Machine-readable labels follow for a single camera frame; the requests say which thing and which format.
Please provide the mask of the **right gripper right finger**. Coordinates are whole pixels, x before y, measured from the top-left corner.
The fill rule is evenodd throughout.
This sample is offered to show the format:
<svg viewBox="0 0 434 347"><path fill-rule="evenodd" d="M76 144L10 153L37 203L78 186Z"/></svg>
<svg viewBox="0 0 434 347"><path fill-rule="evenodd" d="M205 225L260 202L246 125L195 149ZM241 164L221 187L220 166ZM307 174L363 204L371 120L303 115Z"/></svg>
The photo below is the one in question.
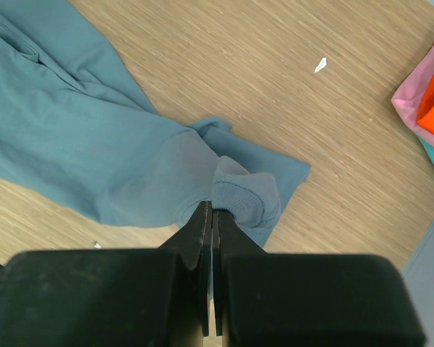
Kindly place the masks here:
<svg viewBox="0 0 434 347"><path fill-rule="evenodd" d="M423 346L401 274L373 254L265 252L213 213L216 332L225 346Z"/></svg>

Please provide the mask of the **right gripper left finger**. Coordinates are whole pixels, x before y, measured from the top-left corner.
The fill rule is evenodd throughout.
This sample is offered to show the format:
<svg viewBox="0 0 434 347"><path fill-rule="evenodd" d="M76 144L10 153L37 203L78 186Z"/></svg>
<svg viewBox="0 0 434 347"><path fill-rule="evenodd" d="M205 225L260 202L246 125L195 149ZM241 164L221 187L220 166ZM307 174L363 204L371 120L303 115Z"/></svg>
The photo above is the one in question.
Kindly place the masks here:
<svg viewBox="0 0 434 347"><path fill-rule="evenodd" d="M0 346L201 346L212 207L155 249L23 252L0 274Z"/></svg>

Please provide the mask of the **grey-blue t shirt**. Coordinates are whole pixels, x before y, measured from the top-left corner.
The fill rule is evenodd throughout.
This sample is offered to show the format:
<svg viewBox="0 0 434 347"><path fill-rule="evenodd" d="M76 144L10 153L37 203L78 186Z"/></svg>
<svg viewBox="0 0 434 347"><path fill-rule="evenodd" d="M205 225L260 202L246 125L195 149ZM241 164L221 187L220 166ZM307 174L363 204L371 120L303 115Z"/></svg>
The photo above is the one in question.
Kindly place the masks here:
<svg viewBox="0 0 434 347"><path fill-rule="evenodd" d="M161 116L66 1L0 1L0 178L110 226L183 226L202 201L264 245L310 167L230 123Z"/></svg>

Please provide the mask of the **pink folded t shirt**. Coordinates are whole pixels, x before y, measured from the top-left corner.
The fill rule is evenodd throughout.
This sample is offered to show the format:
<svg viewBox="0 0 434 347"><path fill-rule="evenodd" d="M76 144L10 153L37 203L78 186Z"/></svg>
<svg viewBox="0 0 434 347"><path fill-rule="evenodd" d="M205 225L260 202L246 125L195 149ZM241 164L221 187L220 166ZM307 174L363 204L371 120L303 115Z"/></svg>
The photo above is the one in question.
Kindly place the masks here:
<svg viewBox="0 0 434 347"><path fill-rule="evenodd" d="M433 75L434 45L398 87L391 103L406 126L434 148L434 134L417 125L417 111Z"/></svg>

